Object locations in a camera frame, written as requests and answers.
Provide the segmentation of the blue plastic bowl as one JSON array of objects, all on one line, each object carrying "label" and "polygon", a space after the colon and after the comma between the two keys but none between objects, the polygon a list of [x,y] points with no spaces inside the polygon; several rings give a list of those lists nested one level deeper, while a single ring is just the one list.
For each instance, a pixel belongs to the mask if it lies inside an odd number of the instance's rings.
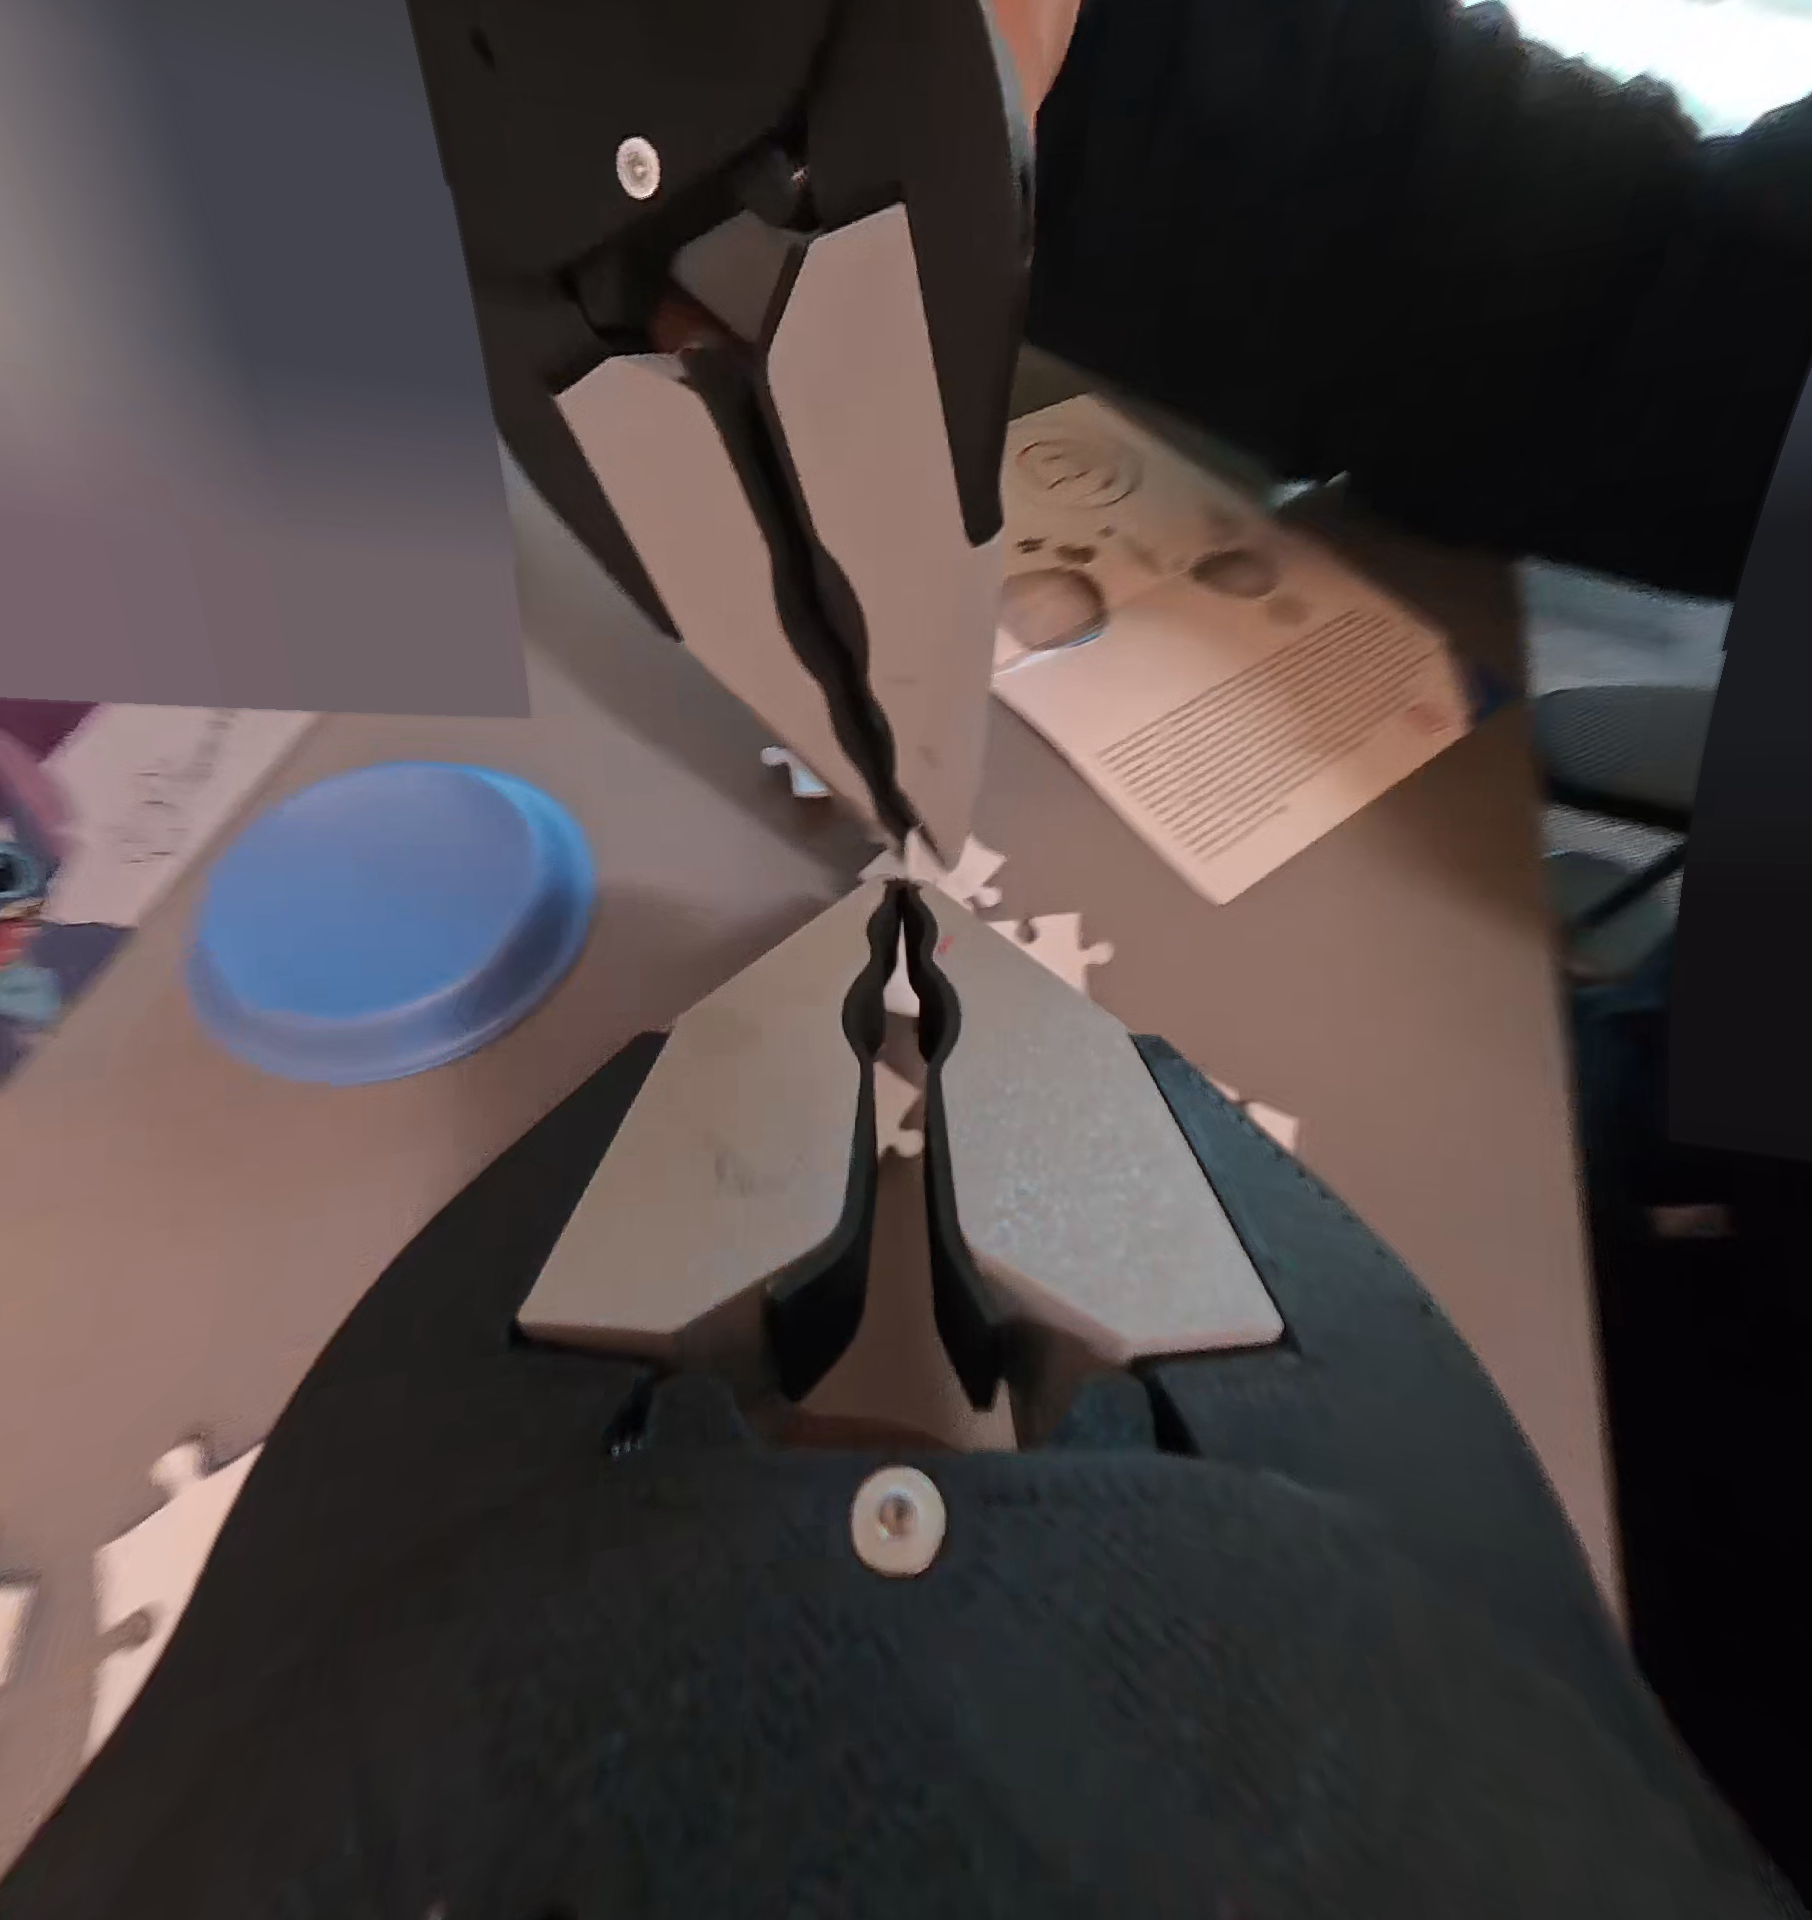
[{"label": "blue plastic bowl", "polygon": [[258,813],[208,867],[183,954],[199,1028],[269,1076],[422,1076],[533,1016],[579,960],[600,863],[507,772],[381,761]]}]

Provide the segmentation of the joined white puzzle pieces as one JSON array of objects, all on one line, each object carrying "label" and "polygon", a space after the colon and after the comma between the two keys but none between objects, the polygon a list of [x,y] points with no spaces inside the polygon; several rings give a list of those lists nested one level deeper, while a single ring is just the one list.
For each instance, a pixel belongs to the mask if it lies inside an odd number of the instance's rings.
[{"label": "joined white puzzle pieces", "polygon": [[946,861],[920,830],[912,830],[899,846],[874,851],[859,867],[858,881],[903,883],[925,898],[942,896],[967,913],[986,916],[1002,901],[998,875],[1004,863],[1004,854],[974,836],[964,840],[955,861]]}]

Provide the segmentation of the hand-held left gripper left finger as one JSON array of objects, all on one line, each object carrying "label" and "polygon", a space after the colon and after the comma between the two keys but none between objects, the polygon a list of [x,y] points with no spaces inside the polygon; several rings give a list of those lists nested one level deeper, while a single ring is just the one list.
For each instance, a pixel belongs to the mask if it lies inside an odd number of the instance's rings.
[{"label": "hand-held left gripper left finger", "polygon": [[855,887],[678,1018],[518,1307],[525,1338],[783,1399],[845,1355],[897,896]]}]

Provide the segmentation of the person's right hand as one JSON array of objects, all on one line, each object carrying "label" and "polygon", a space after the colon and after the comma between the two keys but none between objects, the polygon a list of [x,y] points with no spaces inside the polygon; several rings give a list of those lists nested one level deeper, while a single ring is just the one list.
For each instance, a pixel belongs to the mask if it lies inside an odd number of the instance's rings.
[{"label": "person's right hand", "polygon": [[989,2],[996,36],[1008,53],[1025,118],[1033,121],[1068,56],[1081,2]]}]

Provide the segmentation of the cartoon print puzzle box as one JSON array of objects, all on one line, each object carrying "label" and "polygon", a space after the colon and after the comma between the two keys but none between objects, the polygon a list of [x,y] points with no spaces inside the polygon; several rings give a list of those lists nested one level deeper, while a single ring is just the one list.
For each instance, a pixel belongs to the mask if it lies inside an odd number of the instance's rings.
[{"label": "cartoon print puzzle box", "polygon": [[0,700],[0,1088],[316,719]]}]

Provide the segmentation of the person's right forearm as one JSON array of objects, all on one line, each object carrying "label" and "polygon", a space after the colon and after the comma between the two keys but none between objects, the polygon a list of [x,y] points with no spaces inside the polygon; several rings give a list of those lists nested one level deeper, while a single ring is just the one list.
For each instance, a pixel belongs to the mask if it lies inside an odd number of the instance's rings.
[{"label": "person's right forearm", "polygon": [[1812,96],[1710,136],[1498,4],[1087,2],[1025,335],[1408,531],[1727,604],[1812,370]]}]

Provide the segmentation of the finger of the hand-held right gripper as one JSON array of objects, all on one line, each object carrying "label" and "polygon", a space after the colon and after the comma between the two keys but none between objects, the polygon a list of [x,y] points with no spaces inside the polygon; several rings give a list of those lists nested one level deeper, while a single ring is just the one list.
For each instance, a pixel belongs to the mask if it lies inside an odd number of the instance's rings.
[{"label": "finger of the hand-held right gripper", "polygon": [[722,347],[614,355],[557,411],[692,657],[883,840],[905,840],[858,608],[744,364]]},{"label": "finger of the hand-held right gripper", "polygon": [[986,772],[993,539],[967,534],[903,203],[814,236],[764,350],[826,562],[869,794],[965,844]]}]

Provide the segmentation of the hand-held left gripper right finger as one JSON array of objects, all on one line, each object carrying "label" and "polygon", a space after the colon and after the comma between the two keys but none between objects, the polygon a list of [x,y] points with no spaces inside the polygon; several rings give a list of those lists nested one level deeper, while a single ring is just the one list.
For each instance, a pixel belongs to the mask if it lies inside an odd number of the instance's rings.
[{"label": "hand-held left gripper right finger", "polygon": [[1284,1319],[1133,1033],[901,887],[931,1307],[967,1403],[1276,1345]]}]

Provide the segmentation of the paper instruction leaflet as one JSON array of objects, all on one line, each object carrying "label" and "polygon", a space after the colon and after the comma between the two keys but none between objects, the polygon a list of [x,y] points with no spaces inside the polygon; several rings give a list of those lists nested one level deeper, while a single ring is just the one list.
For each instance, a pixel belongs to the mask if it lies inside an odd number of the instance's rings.
[{"label": "paper instruction leaflet", "polygon": [[1015,417],[992,687],[1227,903],[1463,740],[1421,614],[1098,395]]}]

